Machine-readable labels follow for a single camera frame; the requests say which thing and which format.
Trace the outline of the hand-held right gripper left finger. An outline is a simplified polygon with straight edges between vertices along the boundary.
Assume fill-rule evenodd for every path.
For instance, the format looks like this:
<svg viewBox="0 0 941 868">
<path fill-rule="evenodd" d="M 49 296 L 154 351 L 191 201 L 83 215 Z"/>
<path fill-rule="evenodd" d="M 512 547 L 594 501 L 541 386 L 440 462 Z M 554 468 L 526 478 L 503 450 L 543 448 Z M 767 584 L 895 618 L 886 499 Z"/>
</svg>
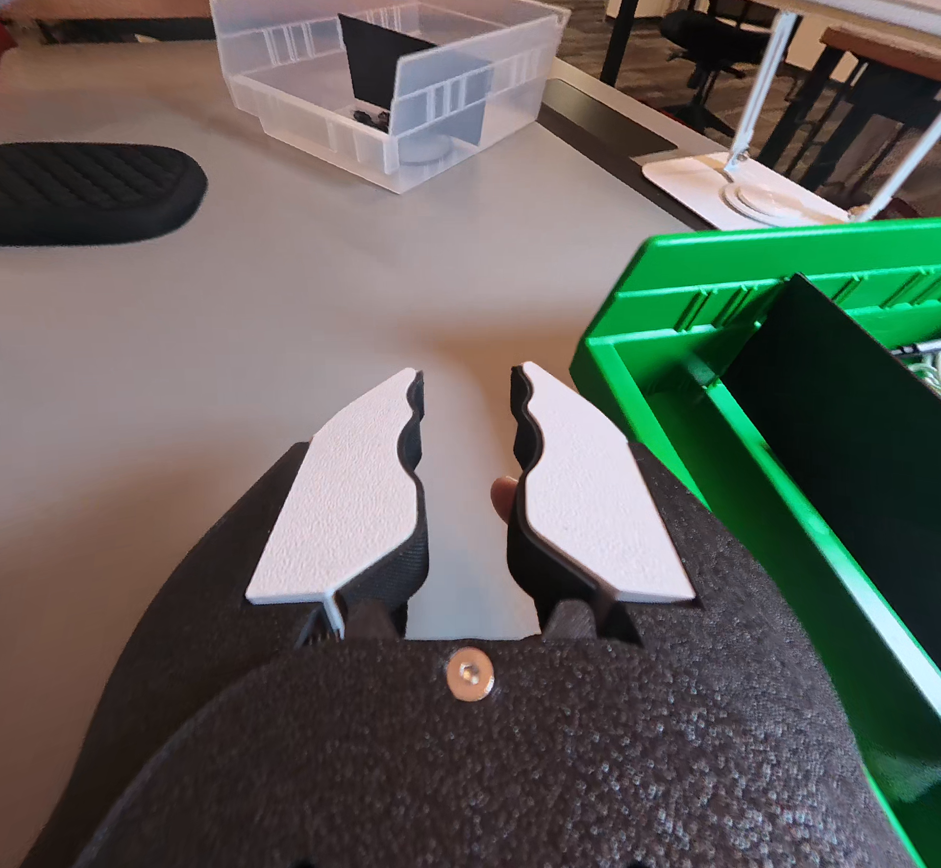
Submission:
<svg viewBox="0 0 941 868">
<path fill-rule="evenodd" d="M 399 636 L 429 571 L 421 460 L 423 374 L 404 368 L 312 437 L 245 591 L 254 605 L 317 605 L 346 635 L 375 601 Z"/>
</svg>

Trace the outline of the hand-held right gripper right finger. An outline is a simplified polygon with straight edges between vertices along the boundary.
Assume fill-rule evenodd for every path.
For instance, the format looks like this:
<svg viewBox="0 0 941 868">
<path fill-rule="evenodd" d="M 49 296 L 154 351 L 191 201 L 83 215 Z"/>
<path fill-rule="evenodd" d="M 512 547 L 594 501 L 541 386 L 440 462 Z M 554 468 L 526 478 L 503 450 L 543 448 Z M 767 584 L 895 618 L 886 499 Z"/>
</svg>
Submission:
<svg viewBox="0 0 941 868">
<path fill-rule="evenodd" d="M 507 564 L 539 615 L 587 603 L 693 603 L 696 592 L 632 452 L 602 411 L 531 361 L 511 370 L 520 465 Z"/>
</svg>

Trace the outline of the green plastic bin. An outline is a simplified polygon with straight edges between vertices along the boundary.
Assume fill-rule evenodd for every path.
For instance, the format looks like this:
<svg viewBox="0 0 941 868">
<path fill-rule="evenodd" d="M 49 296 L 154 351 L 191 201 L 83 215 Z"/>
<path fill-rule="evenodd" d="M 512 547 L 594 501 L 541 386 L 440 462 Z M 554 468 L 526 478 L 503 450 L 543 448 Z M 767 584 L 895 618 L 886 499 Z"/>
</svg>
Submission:
<svg viewBox="0 0 941 868">
<path fill-rule="evenodd" d="M 663 462 L 778 585 L 922 866 L 939 866 L 939 665 L 722 378 L 801 274 L 935 392 L 912 366 L 924 351 L 939 353 L 939 240 L 937 218 L 649 239 L 570 367 L 582 395 Z"/>
</svg>

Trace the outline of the black divider in green bin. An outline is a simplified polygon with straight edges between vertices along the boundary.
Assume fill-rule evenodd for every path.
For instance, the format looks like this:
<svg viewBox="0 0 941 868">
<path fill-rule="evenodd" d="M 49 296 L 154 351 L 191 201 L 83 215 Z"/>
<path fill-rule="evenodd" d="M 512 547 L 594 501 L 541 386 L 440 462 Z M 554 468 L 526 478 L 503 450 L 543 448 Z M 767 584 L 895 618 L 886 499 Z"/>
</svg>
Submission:
<svg viewBox="0 0 941 868">
<path fill-rule="evenodd" d="M 801 274 L 722 380 L 939 665 L 939 395 Z"/>
</svg>

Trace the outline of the clear plastic bin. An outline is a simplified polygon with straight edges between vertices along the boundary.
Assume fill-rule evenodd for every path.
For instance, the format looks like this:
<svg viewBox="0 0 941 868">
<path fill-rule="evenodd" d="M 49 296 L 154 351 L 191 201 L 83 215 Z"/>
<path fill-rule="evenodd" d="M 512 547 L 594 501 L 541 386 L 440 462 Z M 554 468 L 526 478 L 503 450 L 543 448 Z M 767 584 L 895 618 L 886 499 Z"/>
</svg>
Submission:
<svg viewBox="0 0 941 868">
<path fill-rule="evenodd" d="M 210 0 L 234 105 L 304 153 L 404 193 L 535 122 L 570 10 L 541 0 Z M 466 50 L 492 63 L 477 146 L 453 140 L 436 164 L 401 166 L 398 140 L 354 118 L 339 15 Z"/>
</svg>

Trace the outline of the black divider in clear bin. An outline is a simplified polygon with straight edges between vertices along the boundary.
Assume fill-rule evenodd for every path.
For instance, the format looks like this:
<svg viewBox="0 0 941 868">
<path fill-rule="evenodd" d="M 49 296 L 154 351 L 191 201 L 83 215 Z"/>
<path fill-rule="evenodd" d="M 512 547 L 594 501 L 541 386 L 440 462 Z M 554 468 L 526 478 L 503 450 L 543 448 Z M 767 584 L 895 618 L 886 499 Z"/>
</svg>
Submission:
<svg viewBox="0 0 941 868">
<path fill-rule="evenodd" d="M 357 105 L 354 118 L 394 137 L 441 133 L 477 146 L 493 82 L 491 62 L 466 50 L 339 15 Z"/>
</svg>

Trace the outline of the black office chair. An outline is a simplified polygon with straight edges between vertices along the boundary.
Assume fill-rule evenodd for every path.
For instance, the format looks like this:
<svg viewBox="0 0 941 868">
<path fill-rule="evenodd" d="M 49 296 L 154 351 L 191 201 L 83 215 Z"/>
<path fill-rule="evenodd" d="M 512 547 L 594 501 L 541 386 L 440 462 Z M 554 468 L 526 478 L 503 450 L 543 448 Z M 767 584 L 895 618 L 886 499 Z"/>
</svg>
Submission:
<svg viewBox="0 0 941 868">
<path fill-rule="evenodd" d="M 705 135 L 713 130 L 728 138 L 734 130 L 707 107 L 712 89 L 721 74 L 741 79 L 740 65 L 759 65 L 770 41 L 770 30 L 750 30 L 723 22 L 714 15 L 681 10 L 666 15 L 660 26 L 666 41 L 679 47 L 670 60 L 681 59 L 693 65 L 686 84 L 693 96 L 678 105 L 659 111 Z"/>
</svg>

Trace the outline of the wooden table with black legs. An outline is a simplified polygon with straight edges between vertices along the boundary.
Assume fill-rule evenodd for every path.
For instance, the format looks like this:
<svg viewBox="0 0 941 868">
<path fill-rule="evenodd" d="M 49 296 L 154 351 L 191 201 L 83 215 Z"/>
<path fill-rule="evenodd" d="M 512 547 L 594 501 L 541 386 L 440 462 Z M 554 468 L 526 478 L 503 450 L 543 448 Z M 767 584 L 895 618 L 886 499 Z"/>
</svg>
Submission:
<svg viewBox="0 0 941 868">
<path fill-rule="evenodd" d="M 939 115 L 939 56 L 914 47 L 895 46 L 874 37 L 865 37 L 842 27 L 829 27 L 820 37 L 823 50 L 807 72 L 795 95 L 761 149 L 758 161 L 774 169 L 797 137 L 806 130 L 804 141 L 787 168 L 793 174 L 813 148 L 810 161 L 798 184 L 811 192 L 823 187 L 837 168 L 849 160 L 853 143 L 866 126 L 880 118 L 895 126 L 883 140 L 875 156 L 863 165 L 861 175 L 843 192 L 853 196 L 886 160 L 901 138 L 916 131 L 925 133 Z M 856 65 L 846 81 L 837 85 L 835 95 L 821 116 L 810 119 L 817 100 L 830 84 L 831 74 L 844 56 Z"/>
</svg>

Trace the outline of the desk with wooden edge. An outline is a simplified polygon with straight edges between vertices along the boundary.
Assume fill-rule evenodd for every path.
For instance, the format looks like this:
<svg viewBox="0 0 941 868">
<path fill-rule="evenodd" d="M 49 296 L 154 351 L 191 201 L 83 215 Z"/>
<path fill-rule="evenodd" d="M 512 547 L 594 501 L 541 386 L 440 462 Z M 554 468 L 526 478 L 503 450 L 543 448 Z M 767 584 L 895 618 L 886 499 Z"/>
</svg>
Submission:
<svg viewBox="0 0 941 868">
<path fill-rule="evenodd" d="M 209 0 L 13 0 L 2 51 L 20 44 L 179 43 L 214 38 Z"/>
</svg>

